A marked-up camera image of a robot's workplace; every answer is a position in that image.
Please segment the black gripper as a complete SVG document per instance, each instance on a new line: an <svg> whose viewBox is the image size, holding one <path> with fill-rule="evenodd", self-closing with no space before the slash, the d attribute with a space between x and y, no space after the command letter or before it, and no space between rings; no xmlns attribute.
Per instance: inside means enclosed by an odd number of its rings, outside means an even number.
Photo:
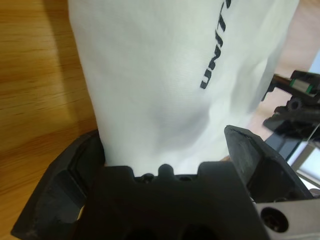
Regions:
<svg viewBox="0 0 320 240"><path fill-rule="evenodd" d="M320 139L320 75L295 70L290 78L274 74L267 89L291 95L263 125L284 138ZM256 203L311 200L313 195L284 158L250 130L227 125L224 135L239 177Z"/></svg>

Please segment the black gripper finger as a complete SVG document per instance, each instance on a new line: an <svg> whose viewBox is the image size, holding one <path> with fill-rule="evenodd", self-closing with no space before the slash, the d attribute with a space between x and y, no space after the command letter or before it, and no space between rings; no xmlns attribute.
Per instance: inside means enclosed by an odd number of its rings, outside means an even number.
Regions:
<svg viewBox="0 0 320 240"><path fill-rule="evenodd" d="M105 153L97 130L70 144L46 169L11 235L20 240L70 239Z"/></svg>

